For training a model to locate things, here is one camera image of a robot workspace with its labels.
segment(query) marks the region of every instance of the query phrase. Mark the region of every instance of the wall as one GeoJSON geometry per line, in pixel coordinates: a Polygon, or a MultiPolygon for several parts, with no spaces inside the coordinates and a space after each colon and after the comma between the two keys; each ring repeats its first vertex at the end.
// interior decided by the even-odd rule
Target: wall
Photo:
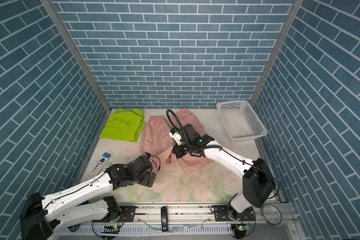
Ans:
{"type": "Polygon", "coordinates": [[[292,0],[116,2],[54,1],[110,105],[213,108],[250,99],[292,0]]]}
{"type": "Polygon", "coordinates": [[[360,1],[305,0],[256,102],[306,237],[360,239],[360,1]]]}
{"type": "Polygon", "coordinates": [[[0,239],[27,196],[73,185],[105,111],[38,0],[0,0],[0,239]]]}

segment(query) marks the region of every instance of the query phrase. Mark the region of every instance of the clothing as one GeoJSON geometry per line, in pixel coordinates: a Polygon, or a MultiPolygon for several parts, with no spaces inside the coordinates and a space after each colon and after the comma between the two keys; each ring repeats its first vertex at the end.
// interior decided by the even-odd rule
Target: clothing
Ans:
{"type": "MultiPolygon", "coordinates": [[[[183,126],[190,123],[200,136],[205,134],[204,126],[200,123],[199,119],[187,109],[183,108],[178,111],[176,115],[183,126]]],[[[179,127],[176,119],[172,115],[170,115],[170,117],[172,122],[179,127]]],[[[142,134],[141,154],[148,152],[152,156],[157,156],[160,158],[162,164],[164,162],[171,163],[175,161],[176,156],[172,153],[172,148],[176,142],[169,136],[172,128],[173,126],[166,120],[165,116],[150,117],[142,134]]],[[[179,161],[186,174],[213,162],[213,160],[209,158],[193,157],[190,154],[181,157],[179,161]]]]}
{"type": "Polygon", "coordinates": [[[144,113],[140,109],[117,109],[108,119],[101,138],[137,142],[144,128],[144,113]]]}

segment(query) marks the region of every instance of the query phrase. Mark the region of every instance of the white plastic basket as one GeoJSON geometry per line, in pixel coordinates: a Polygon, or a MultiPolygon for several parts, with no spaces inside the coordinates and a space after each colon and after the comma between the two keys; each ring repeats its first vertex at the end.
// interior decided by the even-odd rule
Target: white plastic basket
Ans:
{"type": "Polygon", "coordinates": [[[216,104],[230,142],[256,139],[268,134],[248,101],[236,100],[216,104]]]}

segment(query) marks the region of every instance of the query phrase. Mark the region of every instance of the floral tablecloth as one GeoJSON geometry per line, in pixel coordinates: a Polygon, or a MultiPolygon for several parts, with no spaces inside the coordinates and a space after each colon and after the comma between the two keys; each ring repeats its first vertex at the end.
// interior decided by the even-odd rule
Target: floral tablecloth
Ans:
{"type": "Polygon", "coordinates": [[[151,188],[135,184],[98,196],[92,201],[105,196],[114,196],[117,202],[229,201],[242,188],[242,180],[217,162],[185,174],[180,163],[175,161],[161,167],[151,188]]]}

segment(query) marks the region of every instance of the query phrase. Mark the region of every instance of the robotic arm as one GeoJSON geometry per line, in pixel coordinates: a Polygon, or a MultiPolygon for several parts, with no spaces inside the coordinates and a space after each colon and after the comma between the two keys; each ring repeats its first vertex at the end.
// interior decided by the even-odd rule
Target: robotic arm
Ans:
{"type": "MultiPolygon", "coordinates": [[[[183,127],[171,110],[167,110],[167,117],[173,125],[169,135],[177,143],[172,150],[177,158],[188,153],[196,157],[207,157],[243,179],[243,191],[236,194],[227,205],[232,219],[240,219],[244,210],[252,205],[260,208],[264,204],[275,186],[264,160],[245,158],[224,148],[208,135],[201,137],[191,124],[183,127]],[[179,127],[173,124],[169,113],[173,114],[179,127]]],[[[62,228],[91,220],[117,221],[122,212],[114,197],[105,197],[96,203],[79,204],[97,195],[136,183],[152,187],[156,177],[152,169],[151,155],[145,153],[126,165],[113,164],[94,178],[66,190],[45,196],[41,196],[39,192],[29,196],[20,216],[22,239],[46,240],[62,228]]]]}

